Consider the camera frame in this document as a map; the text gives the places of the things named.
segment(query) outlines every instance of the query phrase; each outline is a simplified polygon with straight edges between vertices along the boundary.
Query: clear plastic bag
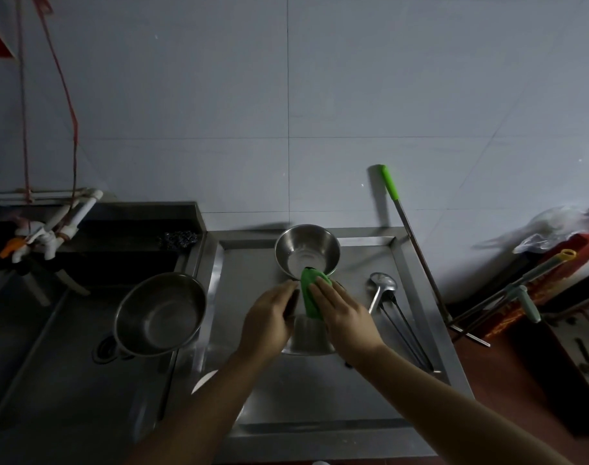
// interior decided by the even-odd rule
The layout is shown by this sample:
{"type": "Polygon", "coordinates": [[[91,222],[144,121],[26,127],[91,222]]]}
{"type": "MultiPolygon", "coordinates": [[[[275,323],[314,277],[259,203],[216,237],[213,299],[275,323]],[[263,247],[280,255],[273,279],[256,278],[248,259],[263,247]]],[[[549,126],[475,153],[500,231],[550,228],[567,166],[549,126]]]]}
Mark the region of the clear plastic bag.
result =
{"type": "Polygon", "coordinates": [[[512,252],[545,253],[572,235],[589,233],[589,210],[575,206],[553,207],[532,218],[523,231],[530,236],[512,252]]]}

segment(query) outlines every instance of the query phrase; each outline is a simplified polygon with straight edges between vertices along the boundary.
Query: green sponge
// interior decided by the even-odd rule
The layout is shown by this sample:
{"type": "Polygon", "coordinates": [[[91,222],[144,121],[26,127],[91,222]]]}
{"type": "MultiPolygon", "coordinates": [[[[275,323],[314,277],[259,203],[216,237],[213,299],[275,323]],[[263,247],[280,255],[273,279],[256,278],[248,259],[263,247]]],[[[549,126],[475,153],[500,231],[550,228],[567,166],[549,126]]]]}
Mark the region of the green sponge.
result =
{"type": "Polygon", "coordinates": [[[309,293],[309,285],[313,284],[316,281],[316,277],[322,277],[327,284],[331,285],[331,280],[325,276],[325,274],[318,269],[314,268],[305,268],[303,272],[300,274],[300,288],[303,292],[303,301],[305,302],[305,313],[309,318],[316,318],[318,320],[322,320],[322,313],[318,309],[318,305],[314,302],[314,298],[309,293]]]}

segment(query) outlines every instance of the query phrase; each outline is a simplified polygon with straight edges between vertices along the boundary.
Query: orange faucet handle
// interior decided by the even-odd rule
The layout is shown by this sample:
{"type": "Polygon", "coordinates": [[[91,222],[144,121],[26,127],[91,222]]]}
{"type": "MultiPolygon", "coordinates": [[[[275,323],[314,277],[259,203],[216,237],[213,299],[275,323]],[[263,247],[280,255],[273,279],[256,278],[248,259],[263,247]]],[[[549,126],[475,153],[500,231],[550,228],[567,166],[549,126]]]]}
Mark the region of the orange faucet handle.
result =
{"type": "Polygon", "coordinates": [[[11,238],[10,240],[8,240],[8,242],[6,243],[6,246],[4,247],[2,252],[0,253],[0,258],[1,259],[7,258],[13,252],[18,250],[19,248],[24,247],[26,244],[27,243],[25,242],[25,238],[22,238],[22,237],[11,238]]]}

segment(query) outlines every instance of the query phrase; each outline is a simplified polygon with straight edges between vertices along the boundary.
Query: hand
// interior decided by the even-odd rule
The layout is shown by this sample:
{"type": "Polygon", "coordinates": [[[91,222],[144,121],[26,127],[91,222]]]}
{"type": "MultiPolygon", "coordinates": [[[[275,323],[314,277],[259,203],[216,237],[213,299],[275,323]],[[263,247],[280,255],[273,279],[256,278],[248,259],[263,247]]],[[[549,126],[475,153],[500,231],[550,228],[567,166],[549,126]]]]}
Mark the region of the hand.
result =
{"type": "Polygon", "coordinates": [[[298,283],[288,281],[264,292],[253,304],[243,323],[237,353],[268,364],[290,339],[292,325],[284,320],[284,311],[298,283]]]}
{"type": "Polygon", "coordinates": [[[368,355],[384,346],[367,308],[353,299],[339,283],[330,286],[320,277],[309,285],[329,328],[329,338],[335,350],[351,366],[357,368],[368,355]]]}

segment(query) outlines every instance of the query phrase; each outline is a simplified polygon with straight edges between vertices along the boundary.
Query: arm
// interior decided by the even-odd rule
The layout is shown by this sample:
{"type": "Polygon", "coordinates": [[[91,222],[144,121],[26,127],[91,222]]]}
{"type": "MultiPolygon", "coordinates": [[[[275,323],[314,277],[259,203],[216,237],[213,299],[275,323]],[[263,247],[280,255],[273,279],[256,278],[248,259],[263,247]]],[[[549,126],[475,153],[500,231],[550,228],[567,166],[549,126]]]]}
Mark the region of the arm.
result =
{"type": "Polygon", "coordinates": [[[137,444],[126,465],[209,465],[213,461],[259,374],[290,337],[284,310],[296,287],[289,281],[260,296],[245,318],[236,352],[186,407],[137,444]]]}
{"type": "Polygon", "coordinates": [[[320,278],[309,290],[341,356],[452,465],[571,465],[560,454],[387,347],[368,310],[320,278]]]}

